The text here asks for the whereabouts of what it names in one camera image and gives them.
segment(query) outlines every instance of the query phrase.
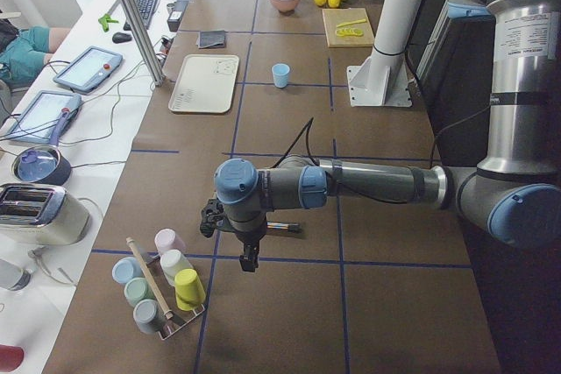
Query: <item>toaster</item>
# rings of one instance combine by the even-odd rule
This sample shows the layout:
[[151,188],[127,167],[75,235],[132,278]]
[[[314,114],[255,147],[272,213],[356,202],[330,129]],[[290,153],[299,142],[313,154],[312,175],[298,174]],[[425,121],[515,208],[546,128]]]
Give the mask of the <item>toaster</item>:
[[85,234],[88,210],[61,186],[0,186],[0,232],[20,243],[65,245]]

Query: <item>keyboard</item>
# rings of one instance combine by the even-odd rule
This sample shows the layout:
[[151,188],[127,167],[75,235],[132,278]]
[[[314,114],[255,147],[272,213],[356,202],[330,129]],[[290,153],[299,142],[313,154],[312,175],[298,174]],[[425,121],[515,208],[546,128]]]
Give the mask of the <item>keyboard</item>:
[[[158,1],[159,0],[134,0],[134,2],[137,4],[138,12],[140,13],[140,17],[142,18],[142,23],[144,24],[145,28],[148,28],[150,26],[152,15],[158,7]],[[123,29],[125,31],[129,31],[131,29],[130,24],[126,22]]]

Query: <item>wooden cutting board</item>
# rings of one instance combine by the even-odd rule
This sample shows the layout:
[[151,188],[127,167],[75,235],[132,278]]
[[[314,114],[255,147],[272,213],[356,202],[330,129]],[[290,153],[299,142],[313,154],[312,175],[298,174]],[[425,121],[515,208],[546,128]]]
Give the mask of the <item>wooden cutting board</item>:
[[[350,9],[323,9],[323,26],[327,36],[329,47],[372,47],[374,45],[374,33],[365,8]],[[339,37],[335,30],[337,24],[342,22],[366,19],[365,23],[347,25],[345,28],[359,28],[364,32],[362,37],[346,36]]]

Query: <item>black mouse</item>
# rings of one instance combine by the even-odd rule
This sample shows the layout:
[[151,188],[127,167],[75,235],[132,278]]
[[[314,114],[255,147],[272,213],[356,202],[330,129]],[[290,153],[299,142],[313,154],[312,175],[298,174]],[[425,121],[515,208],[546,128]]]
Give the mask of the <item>black mouse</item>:
[[112,40],[115,44],[126,43],[127,41],[132,40],[132,35],[127,34],[126,32],[115,32]]

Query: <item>cup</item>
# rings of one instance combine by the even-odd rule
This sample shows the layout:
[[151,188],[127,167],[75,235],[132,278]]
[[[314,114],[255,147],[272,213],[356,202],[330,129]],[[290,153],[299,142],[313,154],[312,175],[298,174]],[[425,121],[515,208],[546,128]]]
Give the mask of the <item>cup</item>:
[[160,256],[168,250],[179,250],[181,253],[187,252],[187,247],[181,238],[170,228],[164,228],[156,234],[154,238],[156,249]]
[[19,266],[0,258],[0,287],[17,291],[29,283],[31,274]]
[[142,269],[140,269],[137,259],[133,256],[122,258],[116,262],[111,274],[115,282],[121,285],[126,285],[133,278],[141,278],[143,276]]
[[142,333],[150,335],[166,326],[166,317],[155,300],[141,300],[132,311],[132,318]]
[[124,297],[134,308],[141,300],[153,299],[154,294],[146,279],[133,278],[124,286]]
[[274,86],[284,88],[288,85],[288,77],[290,76],[290,66],[286,63],[277,63],[271,67],[273,72]]
[[207,298],[199,275],[194,269],[183,269],[175,275],[174,281],[175,301],[180,310],[194,310]]
[[0,372],[12,372],[24,360],[24,350],[18,346],[0,345]]
[[183,269],[193,269],[193,265],[176,249],[166,251],[160,258],[160,266],[164,271],[167,283],[175,286],[175,275]]

